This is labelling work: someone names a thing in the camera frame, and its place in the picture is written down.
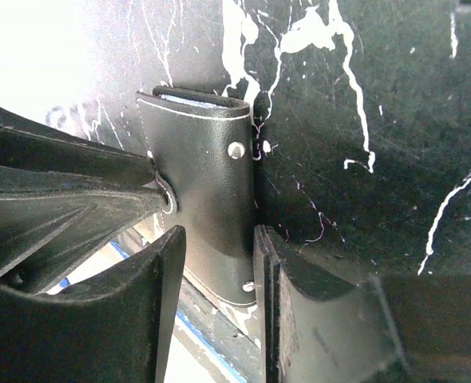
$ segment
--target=silver rivet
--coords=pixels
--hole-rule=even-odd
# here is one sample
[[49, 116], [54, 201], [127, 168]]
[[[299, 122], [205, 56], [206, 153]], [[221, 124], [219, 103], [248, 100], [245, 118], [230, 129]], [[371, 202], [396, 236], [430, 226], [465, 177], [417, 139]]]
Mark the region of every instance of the silver rivet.
[[245, 152], [246, 148], [240, 142], [232, 142], [230, 145], [228, 145], [228, 155], [234, 160], [243, 158]]
[[248, 281], [243, 284], [243, 291], [247, 293], [251, 293], [255, 289], [255, 282]]

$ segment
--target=leather key case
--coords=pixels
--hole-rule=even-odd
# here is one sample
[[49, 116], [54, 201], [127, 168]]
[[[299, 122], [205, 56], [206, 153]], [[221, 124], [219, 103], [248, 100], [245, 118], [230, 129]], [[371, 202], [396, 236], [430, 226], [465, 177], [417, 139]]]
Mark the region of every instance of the leather key case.
[[241, 100], [157, 87], [137, 93], [150, 153], [177, 206], [155, 230], [186, 228], [185, 274], [200, 291], [236, 306], [255, 301], [250, 106]]

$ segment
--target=black marble surface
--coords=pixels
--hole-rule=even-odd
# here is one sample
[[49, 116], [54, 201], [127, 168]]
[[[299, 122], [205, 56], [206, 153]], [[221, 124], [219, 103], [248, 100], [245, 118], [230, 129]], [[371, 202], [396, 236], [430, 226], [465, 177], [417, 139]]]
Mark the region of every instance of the black marble surface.
[[254, 105], [258, 220], [328, 270], [471, 274], [471, 6], [0, 0], [3, 108], [146, 154], [159, 84]]

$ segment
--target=black leather strap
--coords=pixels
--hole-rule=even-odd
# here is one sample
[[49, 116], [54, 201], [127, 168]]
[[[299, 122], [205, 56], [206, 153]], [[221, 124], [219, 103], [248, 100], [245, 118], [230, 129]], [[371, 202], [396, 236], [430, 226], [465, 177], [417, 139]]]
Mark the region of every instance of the black leather strap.
[[160, 224], [186, 227], [192, 282], [225, 302], [254, 302], [254, 293], [243, 290], [253, 279], [249, 105], [161, 87], [153, 96], [138, 93], [137, 104], [156, 168], [178, 203], [178, 213], [161, 215]]

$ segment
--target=white lining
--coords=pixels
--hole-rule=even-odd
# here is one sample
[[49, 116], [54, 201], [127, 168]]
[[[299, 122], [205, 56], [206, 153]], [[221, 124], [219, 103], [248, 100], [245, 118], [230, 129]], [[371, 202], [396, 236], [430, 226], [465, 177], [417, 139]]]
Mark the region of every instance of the white lining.
[[191, 113], [186, 113], [186, 112], [179, 112], [177, 110], [173, 110], [173, 109], [170, 109], [170, 108], [166, 108], [165, 106], [161, 106], [161, 105], [156, 105], [156, 104], [153, 104], [153, 103], [150, 103], [148, 101], [145, 101], [145, 100], [142, 100], [141, 98], [138, 98], [137, 99], [137, 102], [138, 101], [141, 101], [143, 102], [144, 104], [147, 104], [147, 105], [150, 105], [154, 108], [158, 108], [158, 109], [163, 109], [163, 110], [166, 110], [168, 112], [172, 112], [172, 113], [175, 113], [175, 114], [179, 114], [181, 116], [188, 116], [188, 117], [193, 117], [193, 118], [199, 118], [201, 120], [213, 120], [213, 121], [234, 121], [234, 120], [242, 120], [244, 118], [247, 118], [250, 116], [250, 113], [247, 113], [245, 114], [244, 116], [237, 116], [237, 117], [214, 117], [214, 116], [199, 116], [197, 114], [191, 114]]

